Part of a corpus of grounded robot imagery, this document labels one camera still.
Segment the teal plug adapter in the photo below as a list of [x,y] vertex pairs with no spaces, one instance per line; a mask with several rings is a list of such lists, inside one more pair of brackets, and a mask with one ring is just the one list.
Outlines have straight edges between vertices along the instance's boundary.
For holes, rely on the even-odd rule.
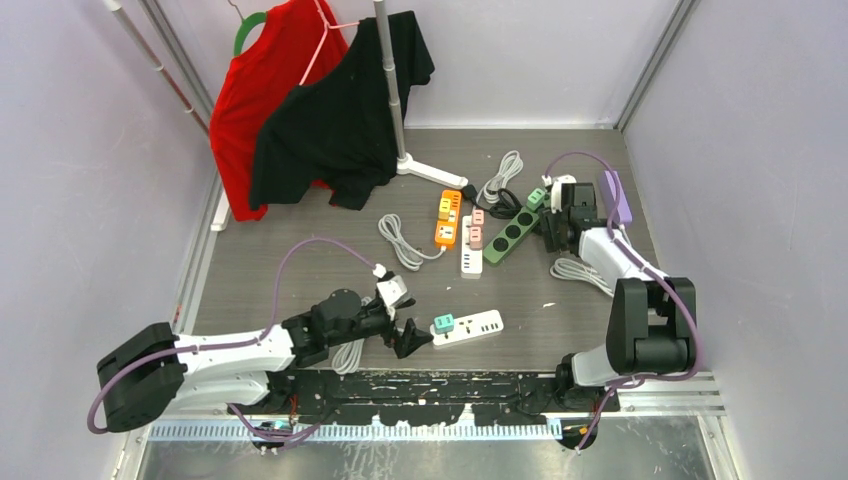
[[437,316],[432,323],[433,332],[436,335],[448,334],[455,329],[455,319],[452,314]]

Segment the purple power strip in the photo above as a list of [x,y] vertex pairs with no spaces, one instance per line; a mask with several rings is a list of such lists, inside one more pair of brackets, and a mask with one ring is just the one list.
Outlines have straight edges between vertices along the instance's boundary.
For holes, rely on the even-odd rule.
[[598,187],[606,214],[617,228],[628,228],[633,222],[630,203],[620,187],[620,178],[616,171],[604,170],[598,175]]

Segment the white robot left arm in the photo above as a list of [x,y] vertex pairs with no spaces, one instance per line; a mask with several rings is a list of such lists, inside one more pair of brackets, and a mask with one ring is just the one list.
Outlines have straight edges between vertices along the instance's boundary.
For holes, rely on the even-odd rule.
[[273,373],[315,365],[328,359],[331,348],[370,337],[381,337],[399,359],[432,342],[412,319],[397,326],[397,311],[414,302],[407,294],[364,300],[340,289],[266,330],[191,336],[175,334],[166,322],[151,324],[98,361],[100,390],[87,428],[93,434],[127,432],[177,406],[203,402],[280,412],[292,388]]

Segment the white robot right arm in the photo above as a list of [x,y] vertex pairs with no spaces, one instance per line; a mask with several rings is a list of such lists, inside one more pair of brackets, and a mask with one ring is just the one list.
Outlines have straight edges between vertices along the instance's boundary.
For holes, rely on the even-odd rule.
[[577,411],[592,400],[594,387],[693,372],[698,342],[692,282],[653,267],[612,220],[600,217],[592,184],[558,178],[546,190],[549,200],[539,216],[547,250],[582,260],[612,291],[603,344],[564,356],[557,368],[558,403]]

